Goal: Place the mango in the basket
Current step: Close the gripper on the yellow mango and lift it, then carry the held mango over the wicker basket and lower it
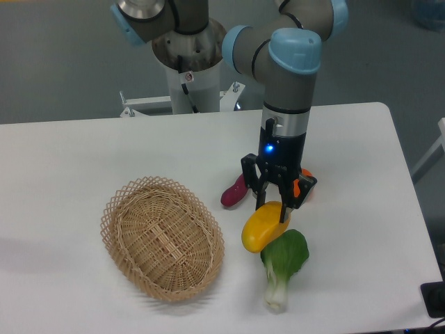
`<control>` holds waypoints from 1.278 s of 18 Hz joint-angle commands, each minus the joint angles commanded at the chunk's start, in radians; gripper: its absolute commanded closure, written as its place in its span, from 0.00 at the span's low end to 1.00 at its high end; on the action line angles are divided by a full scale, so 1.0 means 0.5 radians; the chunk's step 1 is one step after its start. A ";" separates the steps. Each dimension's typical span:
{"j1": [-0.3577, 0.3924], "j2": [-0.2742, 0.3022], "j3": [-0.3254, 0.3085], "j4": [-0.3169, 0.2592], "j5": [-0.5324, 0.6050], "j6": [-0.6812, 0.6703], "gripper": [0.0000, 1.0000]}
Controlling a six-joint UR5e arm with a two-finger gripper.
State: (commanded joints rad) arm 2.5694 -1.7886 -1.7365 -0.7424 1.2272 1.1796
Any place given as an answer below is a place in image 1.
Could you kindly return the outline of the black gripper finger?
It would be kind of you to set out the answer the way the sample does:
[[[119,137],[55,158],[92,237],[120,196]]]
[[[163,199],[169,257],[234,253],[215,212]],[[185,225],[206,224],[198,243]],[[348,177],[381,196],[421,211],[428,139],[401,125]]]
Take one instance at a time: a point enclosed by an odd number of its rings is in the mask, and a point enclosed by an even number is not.
[[[294,209],[305,203],[316,184],[315,177],[302,173],[295,180],[290,180],[287,175],[278,175],[277,185],[282,200],[280,223],[284,223]]]
[[[252,190],[252,194],[256,198],[255,209],[258,210],[265,204],[266,189],[268,181],[267,173],[258,177],[257,174],[257,156],[255,154],[247,154],[241,159],[241,167],[245,186]]]

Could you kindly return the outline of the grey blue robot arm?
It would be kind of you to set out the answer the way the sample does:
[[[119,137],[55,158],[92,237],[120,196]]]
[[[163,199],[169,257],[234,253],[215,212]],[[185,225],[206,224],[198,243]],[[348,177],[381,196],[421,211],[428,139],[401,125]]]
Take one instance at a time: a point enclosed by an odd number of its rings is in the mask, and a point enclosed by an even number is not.
[[[322,44],[345,29],[348,7],[345,1],[278,1],[277,7],[278,18],[263,27],[230,30],[211,19],[207,1],[114,1],[111,12],[131,43],[151,44],[168,76],[174,113],[220,108],[222,63],[264,86],[259,149],[241,165],[258,207],[267,186],[278,187],[284,221],[316,184],[301,169],[309,113]]]

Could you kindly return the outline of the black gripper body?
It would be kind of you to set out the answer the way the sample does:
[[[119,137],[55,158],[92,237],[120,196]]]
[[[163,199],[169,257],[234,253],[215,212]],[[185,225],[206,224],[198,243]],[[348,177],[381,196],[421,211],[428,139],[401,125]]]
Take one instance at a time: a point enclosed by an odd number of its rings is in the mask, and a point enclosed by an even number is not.
[[[281,137],[260,129],[257,165],[261,173],[268,171],[267,180],[278,185],[280,175],[285,184],[292,183],[301,171],[306,134]]]

